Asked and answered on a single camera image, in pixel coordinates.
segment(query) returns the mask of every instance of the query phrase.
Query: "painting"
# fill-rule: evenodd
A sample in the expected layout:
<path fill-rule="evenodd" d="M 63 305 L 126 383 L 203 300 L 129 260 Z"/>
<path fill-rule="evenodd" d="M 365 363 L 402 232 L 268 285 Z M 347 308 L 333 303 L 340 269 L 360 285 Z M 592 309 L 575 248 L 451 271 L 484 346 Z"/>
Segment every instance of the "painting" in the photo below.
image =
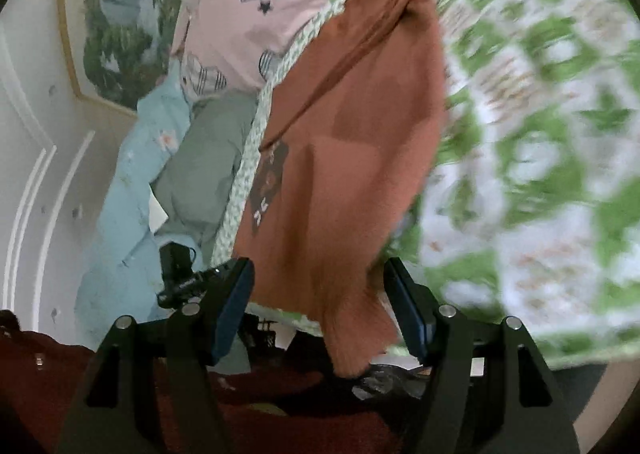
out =
<path fill-rule="evenodd" d="M 135 115 L 167 72 L 179 9 L 180 0 L 58 0 L 76 95 Z"/>

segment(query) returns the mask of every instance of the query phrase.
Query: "red fabric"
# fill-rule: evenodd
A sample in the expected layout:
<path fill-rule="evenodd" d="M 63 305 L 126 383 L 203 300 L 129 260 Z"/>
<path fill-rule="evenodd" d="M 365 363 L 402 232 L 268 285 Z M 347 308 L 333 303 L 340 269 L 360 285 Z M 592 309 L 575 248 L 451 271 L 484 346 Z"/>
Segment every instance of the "red fabric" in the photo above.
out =
<path fill-rule="evenodd" d="M 380 252 L 431 168 L 444 117 L 433 0 L 347 0 L 273 91 L 236 238 L 252 300 L 317 320 L 338 376 L 398 338 Z"/>
<path fill-rule="evenodd" d="M 91 357 L 92 352 L 80 346 L 63 346 L 44 335 L 0 328 L 0 416 L 2 405 L 10 406 L 44 450 L 54 452 L 76 384 Z M 158 375 L 156 387 L 165 441 L 172 452 L 180 452 L 180 438 L 159 363 Z M 397 440 L 375 413 L 308 418 L 275 416 L 247 407 L 300 393 L 321 379 L 319 373 L 300 374 L 286 369 L 238 376 L 212 373 L 212 389 L 236 452 L 386 454 L 397 450 Z M 1 438 L 0 445 L 7 441 L 11 444 L 10 438 Z"/>

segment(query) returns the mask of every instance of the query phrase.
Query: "white wall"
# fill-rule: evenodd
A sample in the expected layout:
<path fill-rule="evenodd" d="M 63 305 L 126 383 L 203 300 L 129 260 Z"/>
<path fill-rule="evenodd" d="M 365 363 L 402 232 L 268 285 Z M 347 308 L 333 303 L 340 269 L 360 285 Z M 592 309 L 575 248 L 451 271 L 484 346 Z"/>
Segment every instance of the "white wall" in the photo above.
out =
<path fill-rule="evenodd" d="M 73 95 L 56 0 L 7 2 L 0 12 L 0 304 L 24 329 L 75 342 L 84 252 L 133 122 Z"/>

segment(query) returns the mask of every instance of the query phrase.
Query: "patterned bedsheet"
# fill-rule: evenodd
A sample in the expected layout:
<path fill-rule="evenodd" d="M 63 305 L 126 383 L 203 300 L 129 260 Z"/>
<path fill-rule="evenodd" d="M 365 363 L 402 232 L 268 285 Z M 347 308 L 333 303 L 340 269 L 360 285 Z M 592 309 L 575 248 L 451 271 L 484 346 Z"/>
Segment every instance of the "patterned bedsheet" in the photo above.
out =
<path fill-rule="evenodd" d="M 274 86 L 260 95 L 212 263 L 230 257 Z M 627 0 L 437 0 L 449 121 L 383 251 L 469 315 L 520 316 L 550 365 L 640 353 L 640 24 Z M 315 333 L 302 315 L 252 312 Z M 406 350 L 400 345 L 396 353 Z"/>

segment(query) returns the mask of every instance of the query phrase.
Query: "white tag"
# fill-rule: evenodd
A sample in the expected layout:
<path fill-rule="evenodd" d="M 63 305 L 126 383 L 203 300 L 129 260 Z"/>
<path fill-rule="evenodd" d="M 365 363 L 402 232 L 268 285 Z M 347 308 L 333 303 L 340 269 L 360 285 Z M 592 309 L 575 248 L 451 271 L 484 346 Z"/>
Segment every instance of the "white tag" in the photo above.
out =
<path fill-rule="evenodd" d="M 168 219 L 169 216 L 166 215 L 162 205 L 156 200 L 151 186 L 149 186 L 149 228 L 151 233 L 155 234 Z"/>

